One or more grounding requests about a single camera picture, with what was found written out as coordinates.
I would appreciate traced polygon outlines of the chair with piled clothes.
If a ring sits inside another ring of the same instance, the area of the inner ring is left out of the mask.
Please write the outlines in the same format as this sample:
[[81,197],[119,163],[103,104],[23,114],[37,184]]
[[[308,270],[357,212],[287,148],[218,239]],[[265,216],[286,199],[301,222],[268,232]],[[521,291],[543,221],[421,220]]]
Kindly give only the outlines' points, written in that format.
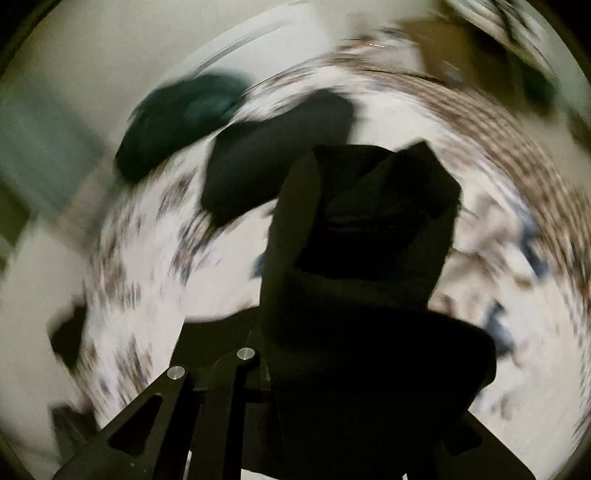
[[519,1],[443,1],[441,10],[464,25],[484,92],[514,111],[557,114],[559,80],[547,31]]

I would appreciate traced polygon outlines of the dark green quilt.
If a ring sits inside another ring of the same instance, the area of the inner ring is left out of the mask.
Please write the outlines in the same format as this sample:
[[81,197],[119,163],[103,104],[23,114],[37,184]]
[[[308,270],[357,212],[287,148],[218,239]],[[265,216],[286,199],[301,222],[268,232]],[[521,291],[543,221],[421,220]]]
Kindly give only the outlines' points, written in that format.
[[221,129],[242,106],[247,79],[209,73],[168,83],[134,109],[115,154],[121,177],[137,184],[176,152]]

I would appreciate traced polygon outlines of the black folded garment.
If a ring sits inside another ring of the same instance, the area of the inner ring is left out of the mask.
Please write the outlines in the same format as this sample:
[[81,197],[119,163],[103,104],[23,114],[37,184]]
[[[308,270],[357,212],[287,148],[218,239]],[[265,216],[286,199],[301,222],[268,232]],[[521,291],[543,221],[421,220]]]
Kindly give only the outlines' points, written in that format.
[[294,161],[318,145],[344,145],[356,119],[353,102],[322,89],[287,112],[222,130],[207,160],[200,205],[222,227],[273,200]]

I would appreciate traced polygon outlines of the cardboard box by nightstand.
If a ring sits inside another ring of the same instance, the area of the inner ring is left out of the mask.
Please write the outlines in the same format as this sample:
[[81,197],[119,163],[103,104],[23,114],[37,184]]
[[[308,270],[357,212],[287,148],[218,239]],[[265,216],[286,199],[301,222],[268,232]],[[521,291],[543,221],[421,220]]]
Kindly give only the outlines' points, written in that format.
[[450,84],[474,83],[470,37],[465,27],[444,20],[405,21],[402,28],[421,52],[427,73]]

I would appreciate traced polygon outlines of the black small garment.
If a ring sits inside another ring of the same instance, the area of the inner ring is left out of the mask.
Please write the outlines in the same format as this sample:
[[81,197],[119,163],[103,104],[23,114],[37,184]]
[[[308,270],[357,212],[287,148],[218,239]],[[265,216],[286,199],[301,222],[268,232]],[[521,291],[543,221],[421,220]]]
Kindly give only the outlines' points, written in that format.
[[189,323],[205,366],[257,335],[270,371],[259,438],[277,479],[486,479],[468,409],[495,377],[482,329],[429,309],[461,188],[425,143],[318,147],[274,209],[259,306]]

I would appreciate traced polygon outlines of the floral bed sheet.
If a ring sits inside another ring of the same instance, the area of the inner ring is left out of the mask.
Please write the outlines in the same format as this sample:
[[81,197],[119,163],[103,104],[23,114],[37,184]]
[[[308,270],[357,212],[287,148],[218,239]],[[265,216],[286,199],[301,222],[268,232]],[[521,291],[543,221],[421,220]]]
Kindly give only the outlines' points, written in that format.
[[[532,208],[483,147],[418,98],[325,57],[253,86],[238,119],[270,119],[331,88],[359,107],[353,141],[391,150],[429,144],[463,189],[429,305],[490,328],[501,343],[497,378],[472,412],[526,460],[536,443],[570,452],[590,428],[590,298],[558,272]],[[185,318],[259,302],[256,269],[271,205],[201,244],[208,220],[199,198],[213,143],[207,136],[175,154],[103,224],[85,281],[89,314],[77,373],[100,425],[163,370]]]

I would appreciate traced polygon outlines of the white bed headboard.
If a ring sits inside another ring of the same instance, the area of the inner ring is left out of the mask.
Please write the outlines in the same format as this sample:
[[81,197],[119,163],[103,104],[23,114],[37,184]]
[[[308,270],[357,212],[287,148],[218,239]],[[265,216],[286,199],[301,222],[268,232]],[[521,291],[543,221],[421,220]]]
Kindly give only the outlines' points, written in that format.
[[256,85],[335,49],[315,7],[295,2],[232,27],[170,68],[165,84],[209,72],[233,72]]

